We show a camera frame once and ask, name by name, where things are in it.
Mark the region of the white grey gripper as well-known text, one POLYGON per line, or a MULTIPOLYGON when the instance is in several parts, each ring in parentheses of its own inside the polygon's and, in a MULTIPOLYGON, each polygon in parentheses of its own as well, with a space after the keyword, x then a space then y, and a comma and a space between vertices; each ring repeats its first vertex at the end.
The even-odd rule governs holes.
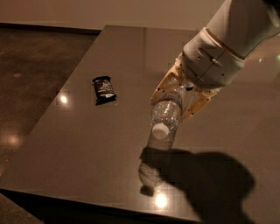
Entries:
POLYGON ((186 97, 180 118, 184 123, 202 110, 220 92, 219 88, 229 85, 244 65, 244 59, 223 45, 208 28, 203 28, 184 46, 182 56, 175 59, 150 102, 155 105, 169 90, 182 86, 186 76, 197 87, 186 97))

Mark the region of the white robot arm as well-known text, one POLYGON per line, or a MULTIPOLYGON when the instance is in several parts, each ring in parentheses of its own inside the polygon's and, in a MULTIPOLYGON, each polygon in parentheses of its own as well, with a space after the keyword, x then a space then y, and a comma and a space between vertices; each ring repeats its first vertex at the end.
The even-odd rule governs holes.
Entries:
POLYGON ((225 0, 206 27, 184 45, 151 103, 174 88, 185 87, 193 96, 181 120, 189 120, 233 81, 258 45, 279 32, 279 0, 225 0))

